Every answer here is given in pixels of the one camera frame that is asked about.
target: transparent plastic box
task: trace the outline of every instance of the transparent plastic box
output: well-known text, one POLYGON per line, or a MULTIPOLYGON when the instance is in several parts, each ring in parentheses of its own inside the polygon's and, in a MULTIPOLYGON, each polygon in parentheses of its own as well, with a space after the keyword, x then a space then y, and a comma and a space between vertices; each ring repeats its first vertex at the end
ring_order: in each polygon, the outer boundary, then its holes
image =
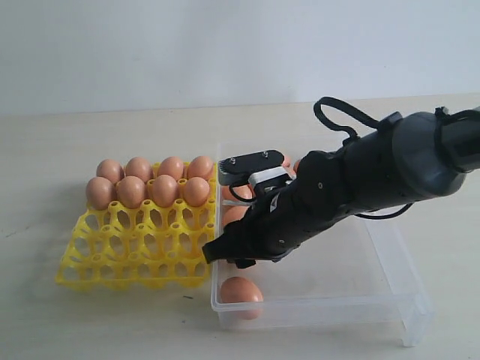
MULTIPOLYGON (((267 149, 292 157, 292 164, 312 149, 341 146, 337 136, 298 140, 272 139, 262 145, 228 143, 218 159, 267 149)), ((223 214, 217 189, 217 236, 223 214)), ((225 329, 265 329, 286 326, 329 326, 346 323, 403 323, 403 345, 420 342, 434 311, 393 220, 350 217, 304 242, 280 262, 260 261, 239 270, 226 261, 213 265, 211 306, 225 329), (252 280, 263 302, 222 303, 221 284, 233 276, 252 280), (239 311, 262 309, 252 320, 239 311)))

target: yellow egg tray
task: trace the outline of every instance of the yellow egg tray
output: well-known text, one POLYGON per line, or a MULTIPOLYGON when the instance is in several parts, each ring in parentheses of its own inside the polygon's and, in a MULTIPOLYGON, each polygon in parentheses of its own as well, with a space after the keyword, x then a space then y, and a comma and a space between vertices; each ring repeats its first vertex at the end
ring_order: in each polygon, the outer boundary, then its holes
MULTIPOLYGON (((157 173, 159 163, 154 164, 157 173)), ((125 208, 113 201, 98 211, 87 211, 73 228, 55 276, 57 284, 73 290, 93 287, 126 290, 133 283, 152 289, 175 281, 183 287, 198 287, 210 275, 202 246, 215 234, 217 169, 207 202, 198 208, 182 198, 169 208, 151 200, 139 208, 125 208)), ((186 179, 178 180, 180 194, 186 179)), ((152 181, 148 182, 148 192, 152 181)))

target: table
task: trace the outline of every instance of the table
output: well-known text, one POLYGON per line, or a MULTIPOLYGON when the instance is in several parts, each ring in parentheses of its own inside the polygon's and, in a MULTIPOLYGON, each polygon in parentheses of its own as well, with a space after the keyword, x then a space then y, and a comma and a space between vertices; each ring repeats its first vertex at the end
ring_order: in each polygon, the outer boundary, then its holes
MULTIPOLYGON (((477 107, 480 94, 352 103, 381 119, 395 110, 406 116, 441 105, 452 112, 477 107)), ((480 172, 454 196, 418 204, 398 219, 437 311, 416 348, 386 337, 389 324, 222 331, 210 308, 209 284, 83 294, 53 283, 85 209, 85 184, 100 160, 215 157, 223 141, 263 141, 268 147, 273 136, 327 134, 311 107, 0 118, 0 359, 257 359, 272 353, 279 359, 480 359, 480 172)), ((336 119, 353 124, 342 115, 336 119)))

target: plastic egg tray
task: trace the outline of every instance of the plastic egg tray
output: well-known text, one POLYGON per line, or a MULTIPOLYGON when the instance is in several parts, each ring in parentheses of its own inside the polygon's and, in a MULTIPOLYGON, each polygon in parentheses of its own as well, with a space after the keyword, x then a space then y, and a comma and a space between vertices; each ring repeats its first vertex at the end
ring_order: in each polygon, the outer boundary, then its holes
MULTIPOLYGON (((159 166, 154 164, 155 174, 159 166)), ((151 199, 135 209, 119 201, 104 211, 87 204, 61 258, 56 283, 74 290, 95 286, 126 290, 133 283, 157 289, 172 281, 183 287, 201 285, 210 275, 202 246, 215 234, 216 175, 215 164, 208 181, 210 197, 198 208, 182 198, 169 208, 151 199)), ((178 180, 180 194, 186 182, 178 180)))

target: white wall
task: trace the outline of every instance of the white wall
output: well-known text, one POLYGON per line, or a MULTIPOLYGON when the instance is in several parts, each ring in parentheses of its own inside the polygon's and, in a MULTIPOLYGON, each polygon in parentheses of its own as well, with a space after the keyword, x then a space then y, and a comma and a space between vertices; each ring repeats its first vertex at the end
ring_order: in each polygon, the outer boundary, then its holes
POLYGON ((480 90, 480 1, 0 0, 0 114, 480 90))

